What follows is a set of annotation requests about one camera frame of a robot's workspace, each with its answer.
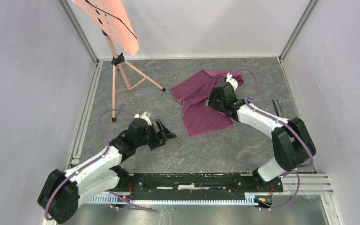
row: marbled gray surface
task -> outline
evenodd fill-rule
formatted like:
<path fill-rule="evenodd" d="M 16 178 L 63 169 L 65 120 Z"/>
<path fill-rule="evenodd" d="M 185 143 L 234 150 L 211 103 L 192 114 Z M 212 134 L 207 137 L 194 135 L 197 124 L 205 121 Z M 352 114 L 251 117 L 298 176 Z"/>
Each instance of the marbled gray surface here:
<path fill-rule="evenodd" d="M 129 61 L 145 74 L 169 90 L 201 69 L 233 70 L 250 68 L 259 79 L 259 96 L 253 103 L 275 114 L 272 99 L 281 101 L 285 117 L 296 116 L 293 101 L 286 85 L 284 74 L 276 58 L 239 59 L 187 59 L 187 60 L 134 60 Z M 142 77 L 123 64 L 131 84 Z M 254 94 L 254 80 L 242 72 L 245 83 L 237 89 L 238 98 Z M 122 77 L 117 73 L 117 89 L 124 88 Z M 97 92 L 91 111 L 89 125 L 83 144 L 81 162 L 101 151 L 106 143 L 98 127 L 98 116 L 111 108 L 112 65 L 103 64 Z M 159 172 L 251 172 L 273 157 L 271 139 L 260 131 L 241 123 L 231 128 L 188 138 L 181 118 L 180 104 L 167 92 L 148 81 L 131 91 L 116 96 L 116 108 L 141 114 L 152 113 L 151 120 L 162 123 L 177 135 L 166 146 L 153 151 L 147 146 L 137 149 L 135 155 L 122 163 L 130 173 Z M 111 115 L 103 118 L 103 126 L 110 139 L 127 129 L 132 118 L 125 113 L 117 114 L 117 121 L 111 122 Z"/>

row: black elastic cord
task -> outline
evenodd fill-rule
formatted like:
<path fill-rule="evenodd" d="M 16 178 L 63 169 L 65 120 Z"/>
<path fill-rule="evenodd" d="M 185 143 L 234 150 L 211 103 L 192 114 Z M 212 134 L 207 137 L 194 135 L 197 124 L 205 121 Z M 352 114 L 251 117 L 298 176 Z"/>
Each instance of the black elastic cord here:
<path fill-rule="evenodd" d="M 94 6 L 94 5 L 93 5 L 91 2 L 89 2 L 88 0 L 85 0 L 85 2 L 88 3 L 89 5 L 91 5 L 93 8 L 98 9 L 98 10 L 102 11 L 103 13 L 106 13 L 106 14 L 114 17 L 115 19 L 119 20 L 119 21 L 127 28 L 127 30 L 128 30 L 130 33 L 132 33 L 133 36 L 137 39 L 136 35 L 129 29 L 129 27 L 128 27 L 120 18 L 118 18 L 118 17 L 116 17 L 116 16 L 114 16 L 114 15 L 112 15 L 112 14 L 110 14 L 110 13 L 108 13 L 108 12 L 106 12 L 106 11 L 104 11 L 104 10 L 96 7 L 96 6 Z"/>

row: fabric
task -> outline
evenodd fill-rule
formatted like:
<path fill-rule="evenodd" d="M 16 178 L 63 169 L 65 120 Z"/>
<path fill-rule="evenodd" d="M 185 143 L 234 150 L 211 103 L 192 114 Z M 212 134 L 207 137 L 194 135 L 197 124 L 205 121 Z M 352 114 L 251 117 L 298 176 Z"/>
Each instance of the fabric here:
<path fill-rule="evenodd" d="M 183 106 L 183 122 L 188 137 L 195 137 L 230 127 L 231 118 L 205 106 L 213 86 L 224 82 L 231 71 L 200 70 L 190 78 L 172 87 L 169 92 Z M 238 85 L 243 84 L 239 72 L 232 77 Z"/>

